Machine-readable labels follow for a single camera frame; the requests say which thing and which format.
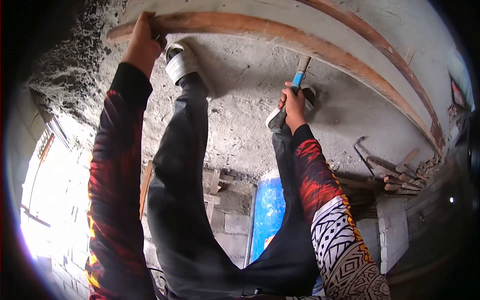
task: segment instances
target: metal pole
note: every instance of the metal pole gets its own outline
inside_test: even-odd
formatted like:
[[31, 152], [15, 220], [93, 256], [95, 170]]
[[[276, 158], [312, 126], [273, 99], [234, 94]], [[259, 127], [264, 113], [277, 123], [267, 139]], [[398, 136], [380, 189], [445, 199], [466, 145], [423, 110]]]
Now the metal pole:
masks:
[[245, 258], [243, 267], [246, 268], [250, 262], [250, 252], [252, 250], [253, 225], [255, 224], [255, 203], [257, 202], [257, 187], [252, 189], [252, 202], [250, 203], [250, 219], [248, 221], [247, 249], [245, 249]]

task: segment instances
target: leg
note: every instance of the leg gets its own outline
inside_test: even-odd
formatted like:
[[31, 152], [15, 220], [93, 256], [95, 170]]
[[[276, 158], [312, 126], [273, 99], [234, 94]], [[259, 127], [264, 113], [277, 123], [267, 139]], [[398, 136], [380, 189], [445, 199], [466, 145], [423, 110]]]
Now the leg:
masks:
[[207, 88], [197, 73], [184, 76], [179, 85], [183, 92], [154, 157], [148, 191], [148, 225], [168, 297], [238, 296], [240, 271], [215, 240], [203, 202]]
[[310, 228], [296, 188], [289, 148], [292, 134], [285, 125], [272, 137], [280, 180], [285, 197], [282, 226], [260, 257], [246, 269], [243, 293], [251, 295], [256, 288], [262, 293], [283, 296], [308, 296], [319, 275]]

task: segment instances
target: red and black sleeve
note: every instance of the red and black sleeve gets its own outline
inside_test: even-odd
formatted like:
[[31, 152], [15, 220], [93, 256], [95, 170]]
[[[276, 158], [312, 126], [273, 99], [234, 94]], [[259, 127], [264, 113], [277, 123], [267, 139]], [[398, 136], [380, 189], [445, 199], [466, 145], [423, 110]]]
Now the red and black sleeve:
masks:
[[139, 69], [121, 63], [104, 102], [88, 183], [90, 299], [155, 299], [139, 213], [142, 125], [151, 92]]

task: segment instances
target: hand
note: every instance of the hand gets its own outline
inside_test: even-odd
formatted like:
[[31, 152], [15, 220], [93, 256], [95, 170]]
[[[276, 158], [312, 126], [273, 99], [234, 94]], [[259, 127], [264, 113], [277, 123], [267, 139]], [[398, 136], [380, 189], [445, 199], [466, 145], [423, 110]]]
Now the hand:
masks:
[[305, 122], [305, 97], [301, 89], [299, 89], [298, 94], [295, 96], [290, 88], [292, 82], [285, 82], [285, 85], [288, 86], [288, 88], [282, 90], [283, 94], [278, 102], [278, 109], [282, 109], [285, 101], [287, 102], [287, 106], [285, 107], [287, 112], [285, 123], [290, 127], [293, 135], [298, 127], [307, 123]]
[[121, 60], [137, 67], [148, 79], [150, 79], [152, 74], [155, 60], [167, 45], [165, 34], [161, 34], [157, 40], [152, 39], [148, 19], [154, 16], [155, 12], [142, 12], [140, 14], [130, 37], [127, 51]]

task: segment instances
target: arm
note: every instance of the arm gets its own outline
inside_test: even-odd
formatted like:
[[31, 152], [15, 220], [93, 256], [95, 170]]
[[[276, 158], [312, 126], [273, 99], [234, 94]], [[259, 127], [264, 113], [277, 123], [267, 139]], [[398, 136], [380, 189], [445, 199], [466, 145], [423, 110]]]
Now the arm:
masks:
[[335, 300], [390, 299], [385, 278], [355, 227], [348, 199], [305, 123], [303, 95], [296, 97], [291, 89], [283, 92], [286, 97], [281, 102], [288, 99], [287, 124], [293, 132], [290, 147], [294, 149], [295, 177], [325, 295]]
[[[147, 17], [142, 14], [136, 30], [148, 26]], [[107, 92], [95, 138], [88, 183], [90, 256], [85, 265], [90, 299], [155, 299], [143, 252], [139, 199], [143, 114], [152, 92], [150, 73], [161, 48], [155, 41], [156, 46], [145, 45], [151, 40], [150, 28], [148, 33], [144, 29], [132, 35]]]

